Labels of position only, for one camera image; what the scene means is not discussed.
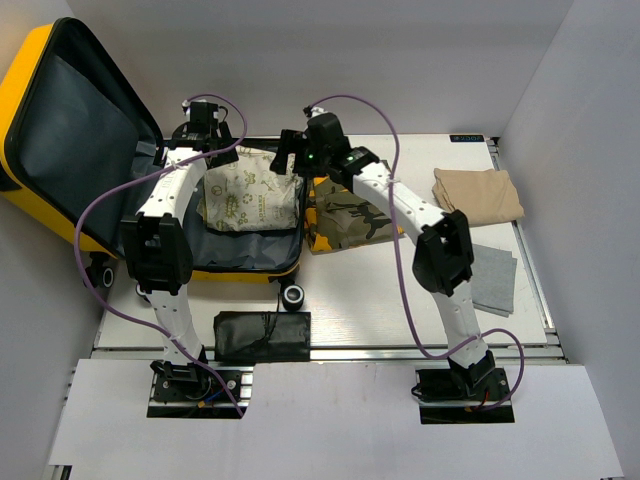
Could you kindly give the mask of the white green patterned garment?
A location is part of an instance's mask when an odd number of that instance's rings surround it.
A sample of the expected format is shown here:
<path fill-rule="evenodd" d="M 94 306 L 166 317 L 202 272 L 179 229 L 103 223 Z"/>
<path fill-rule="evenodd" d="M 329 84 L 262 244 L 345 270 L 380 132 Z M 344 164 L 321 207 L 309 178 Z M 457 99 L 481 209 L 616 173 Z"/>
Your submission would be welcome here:
<path fill-rule="evenodd" d="M 238 160 L 207 171 L 203 198 L 196 212 L 206 227 L 219 232 L 291 229 L 299 222 L 301 177 L 293 173 L 294 157 L 285 173 L 270 170 L 275 154 L 241 147 Z"/>

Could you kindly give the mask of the beige garment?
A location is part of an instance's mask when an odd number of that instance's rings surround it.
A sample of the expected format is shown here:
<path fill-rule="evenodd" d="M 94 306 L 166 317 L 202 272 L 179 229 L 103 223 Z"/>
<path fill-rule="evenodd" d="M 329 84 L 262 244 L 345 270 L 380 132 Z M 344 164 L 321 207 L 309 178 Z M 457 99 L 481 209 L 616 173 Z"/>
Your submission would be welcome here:
<path fill-rule="evenodd" d="M 471 227 L 509 223 L 525 217 L 518 192 L 503 170 L 434 169 L 432 192 L 439 206 L 465 214 Z"/>

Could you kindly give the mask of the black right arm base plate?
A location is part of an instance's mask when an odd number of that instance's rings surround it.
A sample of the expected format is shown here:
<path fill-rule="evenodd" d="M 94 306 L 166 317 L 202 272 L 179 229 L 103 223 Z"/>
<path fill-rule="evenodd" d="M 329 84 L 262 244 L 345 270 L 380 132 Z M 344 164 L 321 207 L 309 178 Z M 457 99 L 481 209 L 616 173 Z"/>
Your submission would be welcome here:
<path fill-rule="evenodd" d="M 509 391 L 503 368 L 471 393 L 454 382 L 450 370 L 420 369 L 411 394 L 419 404 L 422 425 L 511 424 L 515 422 L 511 401 L 496 406 Z"/>

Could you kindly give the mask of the grey cloth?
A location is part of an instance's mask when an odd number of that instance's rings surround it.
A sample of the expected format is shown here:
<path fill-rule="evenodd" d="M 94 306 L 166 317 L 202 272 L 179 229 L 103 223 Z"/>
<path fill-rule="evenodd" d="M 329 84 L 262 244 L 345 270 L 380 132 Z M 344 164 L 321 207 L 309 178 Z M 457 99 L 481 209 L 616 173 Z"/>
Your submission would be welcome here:
<path fill-rule="evenodd" d="M 476 309 L 501 317 L 514 312 L 517 259 L 511 251 L 473 245 L 472 302 Z"/>

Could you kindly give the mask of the camouflage yellow green garment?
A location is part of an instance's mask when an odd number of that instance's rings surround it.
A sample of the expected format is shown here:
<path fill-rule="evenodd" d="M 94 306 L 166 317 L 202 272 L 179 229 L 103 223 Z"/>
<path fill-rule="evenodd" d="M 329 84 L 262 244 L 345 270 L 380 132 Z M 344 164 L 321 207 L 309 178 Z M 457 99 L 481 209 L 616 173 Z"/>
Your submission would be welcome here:
<path fill-rule="evenodd" d="M 313 254 L 393 240 L 386 214 L 328 176 L 308 182 L 304 227 Z"/>

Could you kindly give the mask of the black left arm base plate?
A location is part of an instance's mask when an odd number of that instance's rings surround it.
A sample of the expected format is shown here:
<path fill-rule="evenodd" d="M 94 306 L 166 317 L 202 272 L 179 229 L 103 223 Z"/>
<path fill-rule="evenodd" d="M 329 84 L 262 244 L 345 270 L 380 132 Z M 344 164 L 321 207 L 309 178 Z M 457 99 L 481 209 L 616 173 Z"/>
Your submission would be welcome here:
<path fill-rule="evenodd" d="M 217 370 L 221 379 L 193 364 L 167 366 L 156 360 L 150 368 L 153 379 L 148 418 L 240 419 L 225 389 L 230 391 L 242 412 L 248 407 L 253 384 L 249 367 L 222 367 Z"/>

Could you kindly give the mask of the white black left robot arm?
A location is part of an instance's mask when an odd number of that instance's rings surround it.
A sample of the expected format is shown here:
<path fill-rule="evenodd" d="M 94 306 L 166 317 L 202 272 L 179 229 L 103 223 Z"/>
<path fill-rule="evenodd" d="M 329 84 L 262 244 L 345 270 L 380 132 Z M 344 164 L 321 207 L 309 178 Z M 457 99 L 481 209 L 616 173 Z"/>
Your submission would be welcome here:
<path fill-rule="evenodd" d="M 154 309 L 165 332 L 164 360 L 152 364 L 158 388 L 171 400 L 196 400 L 212 387 L 212 375 L 190 361 L 206 361 L 195 332 L 187 297 L 193 254 L 183 219 L 206 170 L 238 160 L 222 107 L 199 97 L 183 102 L 186 122 L 169 141 L 166 166 L 149 198 L 133 216 L 121 219 L 121 234 L 130 277 Z"/>

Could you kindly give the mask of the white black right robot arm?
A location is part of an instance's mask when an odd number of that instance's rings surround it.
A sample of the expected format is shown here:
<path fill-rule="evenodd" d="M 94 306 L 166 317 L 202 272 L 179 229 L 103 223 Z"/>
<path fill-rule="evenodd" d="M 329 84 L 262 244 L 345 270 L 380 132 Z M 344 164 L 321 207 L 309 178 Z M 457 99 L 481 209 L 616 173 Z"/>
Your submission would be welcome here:
<path fill-rule="evenodd" d="M 495 361 L 472 304 L 474 255 L 466 216 L 444 212 L 393 178 L 378 156 L 350 143 L 332 113 L 312 115 L 303 131 L 282 130 L 271 169 L 281 174 L 287 168 L 301 177 L 330 177 L 394 220 L 410 238 L 414 278 L 432 295 L 444 326 L 452 388 L 459 399 L 477 397 Z"/>

